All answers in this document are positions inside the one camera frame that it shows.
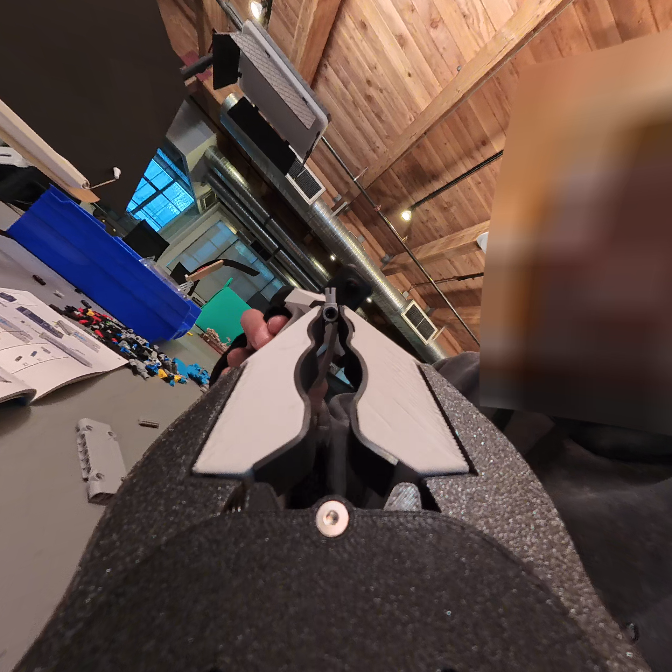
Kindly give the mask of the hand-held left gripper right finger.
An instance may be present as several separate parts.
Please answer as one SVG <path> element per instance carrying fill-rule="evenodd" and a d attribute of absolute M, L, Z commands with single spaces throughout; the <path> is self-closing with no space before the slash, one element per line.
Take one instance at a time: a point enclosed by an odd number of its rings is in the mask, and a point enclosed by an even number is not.
<path fill-rule="evenodd" d="M 348 307 L 341 365 L 355 395 L 348 412 L 353 473 L 379 496 L 398 483 L 470 473 L 470 461 L 415 357 Z"/>

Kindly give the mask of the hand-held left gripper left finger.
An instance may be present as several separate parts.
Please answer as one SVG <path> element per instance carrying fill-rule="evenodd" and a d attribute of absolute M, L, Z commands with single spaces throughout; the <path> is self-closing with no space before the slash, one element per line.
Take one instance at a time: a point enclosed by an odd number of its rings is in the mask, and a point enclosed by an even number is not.
<path fill-rule="evenodd" d="M 318 377 L 323 307 L 304 315 L 242 366 L 192 467 L 196 476 L 267 483 L 278 495 L 313 469 L 308 396 Z"/>

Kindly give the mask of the person's right hand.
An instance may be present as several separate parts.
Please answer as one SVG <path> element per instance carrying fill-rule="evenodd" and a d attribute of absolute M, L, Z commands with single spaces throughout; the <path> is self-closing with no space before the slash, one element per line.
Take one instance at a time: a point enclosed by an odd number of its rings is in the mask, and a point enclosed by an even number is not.
<path fill-rule="evenodd" d="M 230 343 L 217 364 L 214 366 L 211 382 L 217 375 L 239 367 L 258 350 L 270 343 L 281 332 L 291 318 L 287 308 L 273 307 L 266 313 L 256 309 L 246 310 L 240 318 L 241 333 Z"/>

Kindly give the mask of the pile of blue building pieces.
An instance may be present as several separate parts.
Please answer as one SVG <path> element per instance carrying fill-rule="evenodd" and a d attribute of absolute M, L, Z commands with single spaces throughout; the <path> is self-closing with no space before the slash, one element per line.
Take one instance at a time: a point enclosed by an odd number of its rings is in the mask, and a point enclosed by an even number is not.
<path fill-rule="evenodd" d="M 197 363 L 187 365 L 185 362 L 177 357 L 173 358 L 173 367 L 175 376 L 180 376 L 181 379 L 192 380 L 201 387 L 209 387 L 210 374 L 209 372 Z"/>

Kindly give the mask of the green tote bag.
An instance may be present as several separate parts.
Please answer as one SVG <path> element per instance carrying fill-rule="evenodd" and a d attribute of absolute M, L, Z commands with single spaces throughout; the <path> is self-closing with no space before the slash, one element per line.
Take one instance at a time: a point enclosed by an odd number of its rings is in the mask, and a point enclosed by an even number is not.
<path fill-rule="evenodd" d="M 240 319 L 251 307 L 231 289 L 232 278 L 202 307 L 195 325 L 204 333 L 214 333 L 228 346 L 243 333 Z"/>

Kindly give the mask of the black and wood curved lamp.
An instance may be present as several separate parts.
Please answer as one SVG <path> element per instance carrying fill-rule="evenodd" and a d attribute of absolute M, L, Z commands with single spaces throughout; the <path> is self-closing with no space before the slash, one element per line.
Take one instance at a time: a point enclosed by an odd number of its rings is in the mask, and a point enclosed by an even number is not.
<path fill-rule="evenodd" d="M 191 296 L 200 280 L 225 267 L 240 271 L 252 278 L 259 275 L 259 271 L 254 267 L 242 264 L 238 261 L 232 259 L 216 259 L 201 265 L 193 272 L 189 272 L 182 264 L 177 264 L 169 277 L 172 281 L 177 283 L 178 290 L 180 290 L 183 295 Z"/>

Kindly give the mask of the grey flat panel with holes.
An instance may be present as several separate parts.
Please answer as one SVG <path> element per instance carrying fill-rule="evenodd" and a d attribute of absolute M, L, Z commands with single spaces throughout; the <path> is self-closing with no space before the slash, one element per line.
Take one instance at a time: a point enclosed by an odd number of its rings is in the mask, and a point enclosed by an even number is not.
<path fill-rule="evenodd" d="M 127 475 L 116 434 L 105 423 L 82 418 L 76 424 L 76 441 L 88 502 L 105 505 Z"/>

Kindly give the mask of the clear plastic bag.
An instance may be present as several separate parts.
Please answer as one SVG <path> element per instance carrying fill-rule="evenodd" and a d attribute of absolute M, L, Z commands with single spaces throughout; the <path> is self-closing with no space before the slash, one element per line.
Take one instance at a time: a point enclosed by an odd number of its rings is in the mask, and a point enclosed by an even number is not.
<path fill-rule="evenodd" d="M 162 264 L 159 264 L 154 257 L 145 257 L 140 259 L 140 263 L 149 269 L 158 279 L 166 283 L 168 286 L 177 288 L 183 284 L 182 280 L 176 280 L 169 269 L 167 269 Z"/>

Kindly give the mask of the blue plastic bin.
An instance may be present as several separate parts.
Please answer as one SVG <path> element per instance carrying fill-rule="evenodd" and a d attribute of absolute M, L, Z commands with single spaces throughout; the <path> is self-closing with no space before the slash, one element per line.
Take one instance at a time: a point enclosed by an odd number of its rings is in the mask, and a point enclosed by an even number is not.
<path fill-rule="evenodd" d="M 146 340 L 178 339 L 201 314 L 192 300 L 54 187 L 8 231 L 27 251 Z"/>

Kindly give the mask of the large grid window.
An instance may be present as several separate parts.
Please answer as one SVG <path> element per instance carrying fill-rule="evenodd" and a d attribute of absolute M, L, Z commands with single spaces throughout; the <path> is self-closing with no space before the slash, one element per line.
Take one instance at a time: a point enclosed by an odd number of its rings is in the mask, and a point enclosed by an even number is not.
<path fill-rule="evenodd" d="M 160 232 L 195 205 L 187 176 L 158 150 L 130 198 L 126 213 Z"/>

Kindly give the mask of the person's grey sweater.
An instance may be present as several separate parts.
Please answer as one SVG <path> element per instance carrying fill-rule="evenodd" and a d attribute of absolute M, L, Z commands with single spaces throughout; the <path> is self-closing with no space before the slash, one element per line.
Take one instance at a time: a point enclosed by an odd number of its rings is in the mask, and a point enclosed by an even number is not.
<path fill-rule="evenodd" d="M 480 404 L 480 356 L 433 367 L 544 486 L 605 607 L 652 671 L 671 670 L 671 437 Z"/>

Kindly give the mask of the white instruction booklet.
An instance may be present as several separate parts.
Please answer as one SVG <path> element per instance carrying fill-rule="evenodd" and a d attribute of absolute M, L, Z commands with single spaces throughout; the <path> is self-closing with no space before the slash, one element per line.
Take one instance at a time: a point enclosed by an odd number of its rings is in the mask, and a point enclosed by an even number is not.
<path fill-rule="evenodd" d="M 22 290 L 1 288 L 1 404 L 47 394 L 126 366 L 126 360 Z"/>

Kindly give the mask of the grey ceiling heater unit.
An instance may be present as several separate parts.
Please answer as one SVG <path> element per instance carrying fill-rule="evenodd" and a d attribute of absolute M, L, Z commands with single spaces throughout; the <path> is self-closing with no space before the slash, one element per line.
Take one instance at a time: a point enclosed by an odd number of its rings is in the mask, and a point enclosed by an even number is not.
<path fill-rule="evenodd" d="M 270 35 L 254 20 L 212 36 L 212 85 L 238 84 L 270 126 L 305 162 L 331 115 Z"/>

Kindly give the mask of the black divider panel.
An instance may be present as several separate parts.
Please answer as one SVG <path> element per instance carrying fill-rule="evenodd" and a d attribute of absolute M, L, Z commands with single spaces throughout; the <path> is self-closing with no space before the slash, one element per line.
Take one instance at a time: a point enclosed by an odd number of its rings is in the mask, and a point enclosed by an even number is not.
<path fill-rule="evenodd" d="M 157 1 L 2 1 L 1 100 L 126 211 L 186 96 Z"/>

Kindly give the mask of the silver air duct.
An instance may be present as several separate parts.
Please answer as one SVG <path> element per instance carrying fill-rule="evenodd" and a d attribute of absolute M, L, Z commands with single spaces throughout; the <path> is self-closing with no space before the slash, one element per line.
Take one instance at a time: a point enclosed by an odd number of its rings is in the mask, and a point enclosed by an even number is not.
<path fill-rule="evenodd" d="M 445 348 L 436 339 L 425 345 L 401 319 L 400 314 L 410 299 L 404 298 L 383 275 L 373 259 L 366 253 L 354 234 L 345 227 L 339 217 L 331 212 L 326 203 L 319 198 L 308 209 L 307 223 L 318 238 L 327 245 L 340 262 L 354 265 L 365 280 L 372 284 L 372 300 L 386 315 L 388 320 L 413 346 L 418 355 L 426 362 L 436 363 L 452 357 L 458 351 L 455 347 Z"/>

